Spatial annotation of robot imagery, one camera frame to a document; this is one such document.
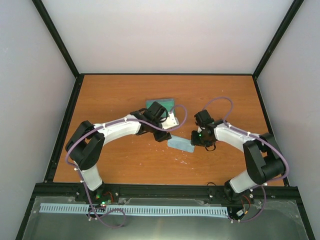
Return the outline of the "blue cleaning cloth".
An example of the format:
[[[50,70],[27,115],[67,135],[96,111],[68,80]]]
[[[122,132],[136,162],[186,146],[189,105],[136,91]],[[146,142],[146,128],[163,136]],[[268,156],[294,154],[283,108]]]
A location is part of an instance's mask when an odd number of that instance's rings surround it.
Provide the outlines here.
[[[188,153],[193,153],[195,150],[195,146],[191,145],[191,141],[189,139],[174,135],[172,135],[171,139],[167,141],[167,146]]]

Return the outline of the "grey glasses case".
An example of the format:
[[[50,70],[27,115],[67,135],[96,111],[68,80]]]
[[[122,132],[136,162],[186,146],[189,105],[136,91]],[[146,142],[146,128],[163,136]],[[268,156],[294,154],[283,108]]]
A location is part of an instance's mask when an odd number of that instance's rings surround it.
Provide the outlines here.
[[[146,108],[149,108],[153,102],[158,102],[161,104],[168,112],[175,106],[174,98],[161,98],[161,99],[149,99],[146,100]]]

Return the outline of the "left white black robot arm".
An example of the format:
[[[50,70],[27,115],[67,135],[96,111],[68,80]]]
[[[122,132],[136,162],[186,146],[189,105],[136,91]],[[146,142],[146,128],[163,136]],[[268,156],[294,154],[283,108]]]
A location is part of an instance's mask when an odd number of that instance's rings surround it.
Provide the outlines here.
[[[156,101],[148,108],[133,111],[114,121],[92,124],[86,120],[66,144],[66,159],[73,161],[75,170],[86,183],[86,195],[96,202],[104,195],[97,162],[106,144],[128,135],[140,136],[145,133],[152,133],[157,142],[166,141],[171,139],[168,129],[178,125],[174,112]]]

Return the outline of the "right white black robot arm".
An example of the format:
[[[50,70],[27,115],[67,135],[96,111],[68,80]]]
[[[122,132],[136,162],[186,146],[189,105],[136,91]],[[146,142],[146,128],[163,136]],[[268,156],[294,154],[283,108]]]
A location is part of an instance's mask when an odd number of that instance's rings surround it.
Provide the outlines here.
[[[194,118],[198,130],[191,132],[191,145],[212,152],[216,150],[217,142],[223,142],[244,154],[246,170],[224,184],[227,201],[233,202],[243,192],[266,184],[288,170],[272,134],[250,133],[222,119],[214,120],[206,109],[196,113]]]

